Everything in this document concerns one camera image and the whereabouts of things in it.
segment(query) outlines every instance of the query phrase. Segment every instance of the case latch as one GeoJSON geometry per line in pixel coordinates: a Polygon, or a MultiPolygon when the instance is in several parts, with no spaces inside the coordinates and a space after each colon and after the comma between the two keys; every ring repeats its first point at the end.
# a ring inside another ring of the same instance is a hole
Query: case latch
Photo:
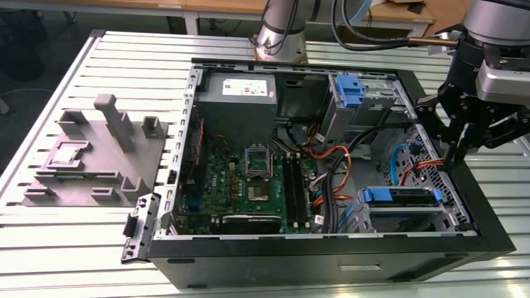
{"type": "Polygon", "coordinates": [[[159,194],[146,194],[139,197],[136,208],[127,217],[123,229],[123,234],[128,239],[123,247],[122,264],[150,262],[147,253],[150,251],[159,205],[159,194]]]}

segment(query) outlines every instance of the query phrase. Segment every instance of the red wire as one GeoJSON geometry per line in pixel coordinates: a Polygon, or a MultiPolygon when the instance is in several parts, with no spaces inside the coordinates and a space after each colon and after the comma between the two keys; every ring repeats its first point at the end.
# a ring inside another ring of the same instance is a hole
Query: red wire
{"type": "Polygon", "coordinates": [[[199,138],[199,144],[198,144],[198,149],[196,149],[196,151],[195,151],[194,163],[192,163],[192,165],[191,165],[191,170],[190,170],[188,179],[186,180],[186,182],[191,179],[191,176],[194,175],[194,169],[195,169],[195,166],[196,166],[196,164],[198,164],[198,158],[199,158],[199,153],[200,153],[200,147],[202,147],[203,136],[204,136],[204,120],[200,120],[200,138],[199,138]]]}
{"type": "MultiPolygon", "coordinates": [[[[426,163],[426,164],[423,164],[423,165],[419,165],[419,166],[417,167],[417,169],[425,168],[426,166],[443,166],[443,161],[437,161],[437,162],[433,162],[433,163],[426,163]]],[[[401,178],[401,181],[399,181],[399,186],[403,186],[403,185],[405,185],[405,182],[407,181],[407,178],[409,178],[409,175],[411,174],[411,172],[413,172],[413,167],[410,167],[410,168],[407,169],[407,171],[405,172],[405,175],[403,175],[403,177],[401,178]]]]}

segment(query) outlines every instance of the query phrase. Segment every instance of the ram slot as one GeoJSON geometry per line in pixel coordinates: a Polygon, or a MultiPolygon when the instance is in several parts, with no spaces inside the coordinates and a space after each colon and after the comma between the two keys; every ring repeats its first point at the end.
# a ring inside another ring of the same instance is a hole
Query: ram slot
{"type": "Polygon", "coordinates": [[[297,225],[297,206],[294,194],[294,182],[291,176],[291,158],[283,158],[283,188],[285,188],[285,205],[287,209],[287,224],[297,225]]]}
{"type": "Polygon", "coordinates": [[[297,221],[301,227],[309,227],[307,202],[305,195],[305,178],[302,177],[299,158],[294,158],[291,161],[291,175],[293,175],[293,187],[294,187],[295,205],[297,205],[297,221]]]}

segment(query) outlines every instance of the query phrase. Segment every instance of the power supply label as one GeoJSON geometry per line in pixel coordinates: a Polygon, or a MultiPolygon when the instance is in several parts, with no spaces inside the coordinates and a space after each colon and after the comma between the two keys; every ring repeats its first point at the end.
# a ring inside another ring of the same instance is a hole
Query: power supply label
{"type": "Polygon", "coordinates": [[[269,96],[267,81],[263,79],[226,79],[223,95],[269,96]]]}

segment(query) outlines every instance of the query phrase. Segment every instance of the black hose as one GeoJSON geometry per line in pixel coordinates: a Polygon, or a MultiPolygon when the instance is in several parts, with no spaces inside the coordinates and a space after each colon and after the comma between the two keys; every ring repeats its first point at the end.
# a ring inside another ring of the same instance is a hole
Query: black hose
{"type": "Polygon", "coordinates": [[[282,36],[282,40],[279,42],[277,42],[277,44],[267,46],[267,49],[278,47],[278,50],[274,53],[270,53],[269,56],[277,56],[277,54],[281,52],[281,50],[283,48],[285,40],[287,39],[289,32],[291,31],[293,25],[295,24],[297,12],[298,12],[298,0],[294,0],[291,12],[289,14],[287,25],[286,25],[283,36],[282,36]]]}
{"type": "Polygon", "coordinates": [[[350,25],[349,21],[349,13],[346,12],[346,6],[347,6],[349,0],[342,0],[342,19],[345,22],[346,27],[349,28],[350,32],[358,37],[362,38],[363,40],[367,40],[369,42],[374,43],[397,43],[397,42],[406,42],[409,43],[409,38],[402,37],[402,38],[375,38],[363,35],[358,31],[355,31],[354,27],[350,25]]]}
{"type": "Polygon", "coordinates": [[[351,45],[347,45],[339,36],[339,33],[337,32],[337,19],[335,19],[335,13],[337,13],[337,0],[333,0],[333,5],[331,5],[331,31],[333,31],[333,35],[335,36],[335,40],[339,43],[339,45],[350,50],[350,51],[355,51],[355,52],[369,52],[369,51],[379,51],[379,50],[389,50],[393,48],[401,48],[401,47],[406,47],[409,45],[407,42],[398,42],[398,43],[389,43],[387,45],[378,45],[375,47],[355,47],[351,45]]]}

